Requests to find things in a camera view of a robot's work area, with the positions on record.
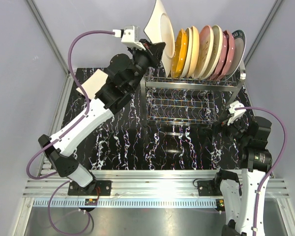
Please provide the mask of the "white square plate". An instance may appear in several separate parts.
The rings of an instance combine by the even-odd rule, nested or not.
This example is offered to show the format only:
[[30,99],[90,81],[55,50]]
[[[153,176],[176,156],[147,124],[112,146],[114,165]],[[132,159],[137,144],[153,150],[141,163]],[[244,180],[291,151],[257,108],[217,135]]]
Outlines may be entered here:
[[170,18],[161,0],[155,1],[151,17],[144,28],[144,33],[152,43],[166,43],[162,56],[162,65],[166,77],[168,77],[175,54],[175,36]]
[[97,69],[95,73],[82,84],[89,99],[95,98],[95,94],[104,86],[107,79],[108,74]]

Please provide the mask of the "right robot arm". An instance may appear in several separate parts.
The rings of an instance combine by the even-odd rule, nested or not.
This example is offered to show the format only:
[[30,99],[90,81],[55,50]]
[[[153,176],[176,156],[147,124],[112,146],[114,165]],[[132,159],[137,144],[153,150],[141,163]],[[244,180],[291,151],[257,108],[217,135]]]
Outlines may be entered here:
[[241,176],[219,170],[211,189],[223,196],[226,223],[223,236],[263,236],[264,208],[272,156],[266,149],[272,123],[263,117],[253,117],[247,130],[240,121],[226,127],[226,133],[238,142]]

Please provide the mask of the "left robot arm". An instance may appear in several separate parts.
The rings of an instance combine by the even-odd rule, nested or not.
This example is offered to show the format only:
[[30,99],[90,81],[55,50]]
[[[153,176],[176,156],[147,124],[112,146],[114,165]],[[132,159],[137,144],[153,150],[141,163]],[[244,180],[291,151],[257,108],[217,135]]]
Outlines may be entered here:
[[77,183],[79,190],[91,195],[96,190],[95,176],[73,157],[75,148],[99,125],[112,118],[131,100],[150,67],[156,68],[166,44],[139,41],[142,49],[129,48],[132,57],[115,55],[104,69],[105,82],[83,112],[58,133],[39,137],[38,142],[60,177]]

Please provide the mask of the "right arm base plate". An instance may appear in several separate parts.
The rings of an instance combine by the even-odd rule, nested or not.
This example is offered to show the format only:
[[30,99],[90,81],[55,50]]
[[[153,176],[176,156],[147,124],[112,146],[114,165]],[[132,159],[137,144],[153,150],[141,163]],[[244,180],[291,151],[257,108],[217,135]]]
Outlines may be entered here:
[[222,196],[220,186],[215,182],[215,180],[198,180],[196,183],[198,195],[200,197]]

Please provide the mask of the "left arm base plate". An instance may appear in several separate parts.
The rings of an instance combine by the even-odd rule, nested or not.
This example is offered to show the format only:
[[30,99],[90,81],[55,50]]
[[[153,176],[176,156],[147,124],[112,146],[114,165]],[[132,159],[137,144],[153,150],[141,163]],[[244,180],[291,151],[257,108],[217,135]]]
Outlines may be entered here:
[[69,196],[110,196],[112,181],[111,180],[95,180],[88,186],[81,187],[78,183],[69,184]]

